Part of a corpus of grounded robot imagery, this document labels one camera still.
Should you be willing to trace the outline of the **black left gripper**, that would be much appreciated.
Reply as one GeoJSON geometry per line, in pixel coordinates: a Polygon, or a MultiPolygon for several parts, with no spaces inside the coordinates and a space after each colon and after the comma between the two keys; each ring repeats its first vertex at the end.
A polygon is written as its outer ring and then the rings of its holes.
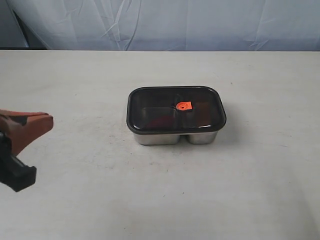
{"type": "Polygon", "coordinates": [[[20,192],[36,182],[37,168],[16,156],[33,141],[48,133],[54,118],[46,112],[0,110],[0,182],[20,192]]]}

